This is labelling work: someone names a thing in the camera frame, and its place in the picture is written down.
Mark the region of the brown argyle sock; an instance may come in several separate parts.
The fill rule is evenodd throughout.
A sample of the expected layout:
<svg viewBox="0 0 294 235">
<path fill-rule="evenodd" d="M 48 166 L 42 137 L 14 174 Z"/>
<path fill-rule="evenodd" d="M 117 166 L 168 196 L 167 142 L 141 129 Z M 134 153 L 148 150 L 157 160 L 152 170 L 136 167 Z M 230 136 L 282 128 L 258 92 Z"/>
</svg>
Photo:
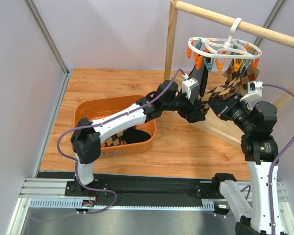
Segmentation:
<svg viewBox="0 0 294 235">
<path fill-rule="evenodd" d="M 225 84 L 207 91 L 200 98 L 200 110 L 203 115 L 206 116 L 210 109 L 208 105 L 210 100 L 224 100 L 234 94 L 246 95 L 248 82 L 255 81 L 259 73 L 260 71 L 257 68 L 253 69 L 251 65 L 242 73 L 235 71 L 234 60 L 232 60 L 228 69 L 223 73 L 223 76 L 227 78 Z"/>
<path fill-rule="evenodd" d="M 112 135 L 108 139 L 106 139 L 101 147 L 113 147 L 126 144 L 126 141 L 123 139 L 123 132 L 119 132 L 117 134 Z"/>
</svg>

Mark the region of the black white-striped sock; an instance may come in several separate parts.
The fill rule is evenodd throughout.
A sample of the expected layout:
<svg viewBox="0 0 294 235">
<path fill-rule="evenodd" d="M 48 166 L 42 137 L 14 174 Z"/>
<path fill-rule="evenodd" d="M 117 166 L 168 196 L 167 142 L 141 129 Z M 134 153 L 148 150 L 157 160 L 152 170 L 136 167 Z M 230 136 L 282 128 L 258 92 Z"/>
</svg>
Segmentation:
<svg viewBox="0 0 294 235">
<path fill-rule="evenodd" d="M 134 144 L 148 141 L 151 135 L 145 131 L 135 128 L 127 129 L 123 134 L 123 140 L 126 144 Z"/>
</svg>

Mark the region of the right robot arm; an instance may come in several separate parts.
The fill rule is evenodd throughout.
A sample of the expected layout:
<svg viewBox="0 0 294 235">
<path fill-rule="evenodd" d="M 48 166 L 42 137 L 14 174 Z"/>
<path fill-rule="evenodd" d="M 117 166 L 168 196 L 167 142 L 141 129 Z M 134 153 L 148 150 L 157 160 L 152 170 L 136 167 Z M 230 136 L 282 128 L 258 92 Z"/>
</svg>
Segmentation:
<svg viewBox="0 0 294 235">
<path fill-rule="evenodd" d="M 211 100 L 208 104 L 221 120 L 230 120 L 243 131 L 241 148 L 251 176 L 252 205 L 236 192 L 238 184 L 234 180 L 226 179 L 219 186 L 237 220 L 236 234 L 285 234 L 278 211 L 279 150 L 272 136 L 277 123 L 277 108 L 260 101 L 250 109 L 237 95 L 225 100 Z"/>
</svg>

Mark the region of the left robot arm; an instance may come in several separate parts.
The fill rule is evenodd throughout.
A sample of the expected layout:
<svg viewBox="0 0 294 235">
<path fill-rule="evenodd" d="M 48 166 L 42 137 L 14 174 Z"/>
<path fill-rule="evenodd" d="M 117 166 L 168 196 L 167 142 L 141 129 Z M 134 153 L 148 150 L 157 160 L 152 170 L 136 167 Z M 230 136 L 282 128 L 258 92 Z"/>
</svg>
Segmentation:
<svg viewBox="0 0 294 235">
<path fill-rule="evenodd" d="M 194 78 L 184 80 L 181 86 L 173 80 L 166 80 L 156 91 L 148 93 L 124 110 L 94 121 L 81 119 L 77 127 L 71 130 L 77 185 L 82 190 L 91 189 L 95 160 L 101 155 L 101 144 L 109 137 L 154 120 L 163 111 L 177 111 L 189 123 L 204 120 L 199 107 L 199 97 L 204 92 L 205 86 Z"/>
</svg>

